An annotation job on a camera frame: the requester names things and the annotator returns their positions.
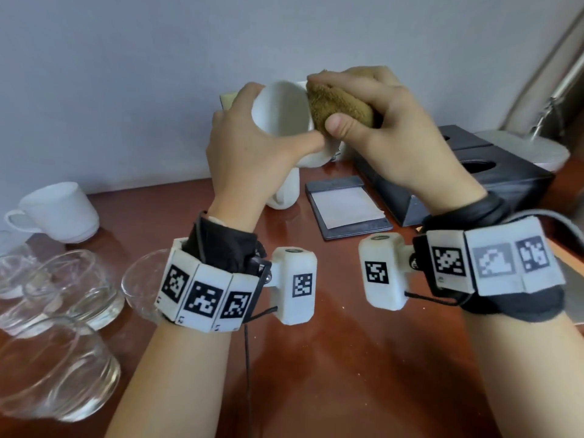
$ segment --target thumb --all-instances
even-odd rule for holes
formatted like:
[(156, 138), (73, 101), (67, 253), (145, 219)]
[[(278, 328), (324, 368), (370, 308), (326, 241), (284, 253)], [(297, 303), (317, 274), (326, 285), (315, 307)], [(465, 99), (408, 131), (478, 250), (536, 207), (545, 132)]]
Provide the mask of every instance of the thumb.
[(350, 144), (357, 150), (365, 144), (373, 132), (373, 129), (342, 113), (328, 117), (325, 128), (333, 137)]
[(286, 146), (294, 154), (297, 160), (308, 154), (320, 152), (325, 147), (325, 137), (318, 131), (285, 137)]

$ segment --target sponge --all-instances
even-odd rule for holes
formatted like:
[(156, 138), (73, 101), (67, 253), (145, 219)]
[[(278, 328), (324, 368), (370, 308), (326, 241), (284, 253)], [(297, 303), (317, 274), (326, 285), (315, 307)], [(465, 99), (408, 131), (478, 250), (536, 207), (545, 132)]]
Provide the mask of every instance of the sponge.
[[(374, 78), (369, 68), (354, 68), (346, 71), (353, 75)], [(367, 103), (346, 93), (339, 87), (317, 84), (308, 81), (306, 84), (310, 113), (317, 131), (327, 133), (325, 121), (332, 114), (342, 112), (367, 127), (375, 127), (378, 122), (377, 113)]]

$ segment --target white mug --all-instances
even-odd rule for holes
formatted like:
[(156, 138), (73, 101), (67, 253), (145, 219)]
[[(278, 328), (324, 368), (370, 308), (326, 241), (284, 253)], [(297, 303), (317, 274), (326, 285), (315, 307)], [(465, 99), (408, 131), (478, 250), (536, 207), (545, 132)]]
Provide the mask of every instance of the white mug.
[[(306, 88), (289, 81), (277, 81), (264, 87), (253, 102), (252, 118), (261, 130), (275, 137), (290, 137), (314, 129)], [(298, 168), (322, 166), (332, 159), (339, 144), (339, 141), (328, 138), (321, 152), (303, 157), (278, 192), (267, 200), (267, 205), (273, 209), (292, 206), (300, 196)]]
[(18, 209), (4, 215), (6, 223), (22, 232), (44, 233), (62, 243), (81, 243), (99, 228), (99, 216), (73, 182), (51, 184), (20, 200)]

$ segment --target wooden table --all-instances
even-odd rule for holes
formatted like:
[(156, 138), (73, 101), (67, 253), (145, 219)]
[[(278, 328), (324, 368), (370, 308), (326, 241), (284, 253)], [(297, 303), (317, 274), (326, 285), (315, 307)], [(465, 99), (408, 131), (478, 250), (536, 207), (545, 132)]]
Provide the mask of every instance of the wooden table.
[[(355, 174), (343, 162), (301, 169), (301, 182)], [(81, 247), (96, 252), (119, 283), (136, 259), (186, 236), (212, 199), (209, 179), (94, 195), (102, 227)], [(410, 243), (414, 229), (395, 226)], [(249, 326), (255, 437), (499, 436), (460, 309), (419, 300), (398, 312), (372, 307), (361, 282), (362, 237), (323, 241), (304, 192), (290, 209), (266, 208), (257, 233), (268, 253), (312, 250), (318, 275), (310, 322), (284, 326), (265, 316)], [(422, 273), (411, 276), (411, 289), (429, 293)], [(263, 294), (256, 312), (267, 304)], [(103, 437), (153, 331), (128, 306), (100, 331), (123, 375), (99, 412), (78, 423), (0, 418), (0, 436)], [(243, 338), (243, 329), (233, 334), (217, 437), (246, 437)]]

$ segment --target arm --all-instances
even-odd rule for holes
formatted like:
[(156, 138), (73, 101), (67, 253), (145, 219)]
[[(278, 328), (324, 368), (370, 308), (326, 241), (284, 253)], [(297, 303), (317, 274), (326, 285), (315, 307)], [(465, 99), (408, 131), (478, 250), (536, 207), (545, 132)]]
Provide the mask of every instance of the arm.
[[(261, 86), (250, 83), (229, 112), (217, 112), (207, 148), (215, 200), (208, 215), (253, 232), (271, 195), (300, 158), (324, 146), (318, 132), (276, 139), (251, 117)], [(201, 333), (163, 321), (126, 389), (106, 438), (212, 438), (230, 333)]]
[[(414, 192), (434, 215), (483, 198), (485, 190), (395, 75), (385, 67), (372, 70), (375, 80), (336, 72), (309, 77), (346, 90), (384, 115), (379, 130), (344, 114), (329, 117), (326, 129), (358, 150), (379, 174)], [(541, 323), (468, 312), (463, 317), (503, 436), (582, 436), (584, 341), (566, 314)]]

